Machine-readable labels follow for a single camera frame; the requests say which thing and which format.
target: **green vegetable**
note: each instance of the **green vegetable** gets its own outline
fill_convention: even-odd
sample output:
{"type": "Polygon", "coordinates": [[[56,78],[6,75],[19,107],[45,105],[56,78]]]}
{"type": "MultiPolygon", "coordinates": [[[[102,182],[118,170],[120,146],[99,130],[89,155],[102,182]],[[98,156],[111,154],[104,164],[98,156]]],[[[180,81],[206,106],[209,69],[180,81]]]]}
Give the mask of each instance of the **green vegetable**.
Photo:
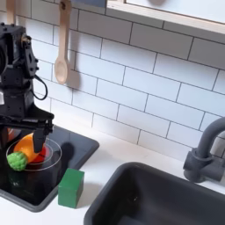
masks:
{"type": "Polygon", "coordinates": [[[27,165],[27,157],[23,152],[14,152],[7,156],[8,164],[15,171],[23,171],[27,165]]]}

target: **black faucet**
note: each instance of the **black faucet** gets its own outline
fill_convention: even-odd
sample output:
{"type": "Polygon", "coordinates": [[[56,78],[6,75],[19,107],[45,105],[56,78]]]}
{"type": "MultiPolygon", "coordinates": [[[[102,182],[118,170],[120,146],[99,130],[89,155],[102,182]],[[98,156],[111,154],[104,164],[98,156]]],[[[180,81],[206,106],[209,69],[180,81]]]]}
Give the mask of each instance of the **black faucet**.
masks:
{"type": "Polygon", "coordinates": [[[212,156],[210,150],[215,138],[222,131],[225,131],[225,117],[210,124],[204,131],[199,146],[188,153],[184,174],[191,182],[201,183],[206,178],[221,181],[225,171],[225,159],[212,156]]]}

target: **cabinet door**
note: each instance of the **cabinet door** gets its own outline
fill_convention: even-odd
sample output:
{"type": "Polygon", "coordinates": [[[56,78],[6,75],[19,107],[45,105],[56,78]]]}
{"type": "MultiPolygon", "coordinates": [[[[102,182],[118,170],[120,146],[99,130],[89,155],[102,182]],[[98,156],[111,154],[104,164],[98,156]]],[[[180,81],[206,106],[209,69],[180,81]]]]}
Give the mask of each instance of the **cabinet door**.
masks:
{"type": "Polygon", "coordinates": [[[127,0],[127,4],[225,23],[225,0],[127,0]]]}
{"type": "Polygon", "coordinates": [[[97,7],[106,7],[106,0],[71,0],[75,3],[89,4],[97,7]]]}

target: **white subway tile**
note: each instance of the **white subway tile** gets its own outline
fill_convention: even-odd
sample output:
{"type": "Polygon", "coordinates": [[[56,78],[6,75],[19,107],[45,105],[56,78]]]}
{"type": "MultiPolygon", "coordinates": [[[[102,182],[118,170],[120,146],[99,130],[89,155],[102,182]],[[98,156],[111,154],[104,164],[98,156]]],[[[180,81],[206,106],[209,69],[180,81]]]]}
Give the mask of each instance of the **white subway tile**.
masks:
{"type": "Polygon", "coordinates": [[[124,43],[129,42],[131,25],[131,22],[88,11],[79,14],[79,31],[124,43]]]}
{"type": "MultiPolygon", "coordinates": [[[[60,24],[60,10],[58,4],[52,4],[40,0],[32,1],[32,18],[53,25],[60,24]]],[[[72,9],[70,13],[70,28],[77,29],[78,10],[72,9]]]]}
{"type": "Polygon", "coordinates": [[[200,130],[204,131],[212,122],[214,122],[215,120],[218,120],[219,118],[220,116],[206,113],[204,116],[204,119],[202,120],[200,130]]]}
{"type": "MultiPolygon", "coordinates": [[[[53,76],[53,81],[58,82],[55,76],[53,76]]],[[[95,95],[97,78],[71,70],[67,82],[64,85],[95,95]]]]}
{"type": "Polygon", "coordinates": [[[143,16],[140,16],[137,14],[128,13],[126,11],[117,11],[117,10],[113,10],[113,9],[107,9],[106,15],[114,17],[114,18],[121,18],[121,19],[125,19],[128,21],[136,22],[139,24],[151,25],[151,26],[155,26],[155,27],[159,27],[159,28],[163,27],[162,20],[155,19],[155,18],[147,18],[147,17],[143,17],[143,16]]]}
{"type": "Polygon", "coordinates": [[[164,23],[163,29],[188,34],[194,37],[203,38],[207,40],[214,40],[225,44],[224,34],[222,33],[209,32],[207,30],[202,30],[187,25],[174,24],[166,21],[164,23]]]}
{"type": "Polygon", "coordinates": [[[53,44],[53,25],[22,17],[17,17],[17,25],[24,26],[33,39],[53,44]]]}
{"type": "MultiPolygon", "coordinates": [[[[54,27],[54,44],[59,46],[59,27],[54,27]]],[[[93,55],[100,56],[102,39],[86,33],[80,33],[69,30],[69,49],[93,55]]]]}
{"type": "Polygon", "coordinates": [[[40,68],[40,70],[37,71],[38,76],[47,79],[49,81],[52,80],[53,64],[44,61],[39,61],[38,67],[40,68]]]}
{"type": "Polygon", "coordinates": [[[154,150],[163,155],[176,158],[180,161],[184,161],[186,159],[187,153],[191,150],[191,148],[182,144],[172,142],[144,131],[141,131],[138,144],[144,148],[154,150]]]}
{"type": "Polygon", "coordinates": [[[118,112],[118,104],[81,91],[74,91],[73,105],[114,120],[118,112]]]}
{"type": "Polygon", "coordinates": [[[225,46],[208,40],[194,39],[189,60],[225,69],[225,46]]]}
{"type": "MultiPolygon", "coordinates": [[[[6,11],[6,1],[7,0],[1,0],[0,1],[0,10],[6,11]]],[[[16,2],[16,13],[19,16],[31,17],[31,0],[17,0],[16,2]]]]}
{"type": "MultiPolygon", "coordinates": [[[[58,47],[49,45],[44,42],[33,40],[33,53],[36,58],[41,59],[42,61],[55,63],[58,57],[58,47]]],[[[75,64],[75,52],[68,51],[68,58],[70,67],[73,69],[75,64]]]]}
{"type": "Polygon", "coordinates": [[[204,115],[200,110],[150,95],[146,112],[196,129],[200,128],[204,115]]]}
{"type": "Polygon", "coordinates": [[[133,25],[131,45],[187,59],[192,37],[145,25],[133,25]]]}
{"type": "MultiPolygon", "coordinates": [[[[40,95],[38,93],[35,93],[35,95],[38,96],[39,98],[43,98],[43,95],[40,95]]],[[[34,98],[34,104],[36,104],[36,106],[39,107],[40,109],[50,112],[50,108],[51,108],[50,98],[46,98],[43,101],[38,100],[37,98],[34,98]]]]}
{"type": "MultiPolygon", "coordinates": [[[[170,130],[168,133],[168,139],[188,145],[193,148],[197,148],[199,146],[201,136],[202,132],[198,130],[193,130],[191,128],[174,123],[171,123],[170,130]]],[[[222,157],[222,154],[224,152],[224,146],[225,140],[217,137],[214,141],[211,153],[218,157],[222,157]]]]}
{"type": "Polygon", "coordinates": [[[123,105],[120,106],[118,121],[165,137],[170,122],[123,105]]]}
{"type": "Polygon", "coordinates": [[[176,100],[180,83],[137,69],[126,68],[123,85],[169,100],[176,100]]]}
{"type": "Polygon", "coordinates": [[[225,116],[225,96],[212,91],[206,91],[187,84],[182,84],[178,102],[194,108],[225,116]]]}
{"type": "Polygon", "coordinates": [[[72,6],[74,8],[84,10],[84,11],[92,11],[100,14],[105,14],[105,9],[102,7],[96,7],[90,4],[81,4],[81,3],[75,3],[72,2],[72,6]]]}
{"type": "Polygon", "coordinates": [[[86,54],[76,54],[76,70],[107,81],[122,84],[124,66],[107,62],[86,54]]]}
{"type": "MultiPolygon", "coordinates": [[[[48,89],[48,96],[50,98],[55,98],[57,100],[60,100],[62,102],[71,104],[72,102],[72,90],[69,87],[60,85],[58,83],[53,83],[48,80],[43,80],[45,84],[47,85],[48,89]]],[[[39,94],[45,95],[46,90],[43,83],[34,80],[33,81],[33,88],[35,92],[38,92],[39,94]]]]}
{"type": "Polygon", "coordinates": [[[32,0],[16,0],[16,11],[19,16],[27,18],[31,17],[32,15],[31,1],[32,0]]]}
{"type": "Polygon", "coordinates": [[[218,69],[159,54],[154,74],[212,90],[218,69]]]}
{"type": "Polygon", "coordinates": [[[224,70],[220,70],[220,73],[214,85],[214,91],[225,94],[225,71],[224,70]]]}
{"type": "Polygon", "coordinates": [[[117,121],[94,115],[93,128],[134,144],[137,143],[139,129],[121,124],[117,121]]]}
{"type": "Polygon", "coordinates": [[[65,104],[63,102],[56,101],[52,99],[52,113],[55,119],[62,121],[66,124],[78,124],[91,127],[92,123],[92,112],[87,112],[85,110],[76,108],[72,105],[65,104]]]}
{"type": "Polygon", "coordinates": [[[101,58],[152,73],[156,53],[115,41],[103,40],[101,58]]]}
{"type": "Polygon", "coordinates": [[[144,111],[147,94],[98,80],[97,96],[144,111]]]}
{"type": "Polygon", "coordinates": [[[175,142],[197,148],[202,132],[171,122],[167,138],[175,142]]]}

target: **white cabinet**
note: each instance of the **white cabinet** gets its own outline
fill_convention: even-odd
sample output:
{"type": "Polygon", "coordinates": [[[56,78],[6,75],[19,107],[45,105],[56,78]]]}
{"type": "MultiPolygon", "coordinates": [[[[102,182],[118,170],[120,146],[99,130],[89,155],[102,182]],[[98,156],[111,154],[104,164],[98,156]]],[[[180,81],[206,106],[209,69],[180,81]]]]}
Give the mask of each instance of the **white cabinet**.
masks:
{"type": "Polygon", "coordinates": [[[225,0],[127,0],[127,4],[225,23],[225,0]]]}

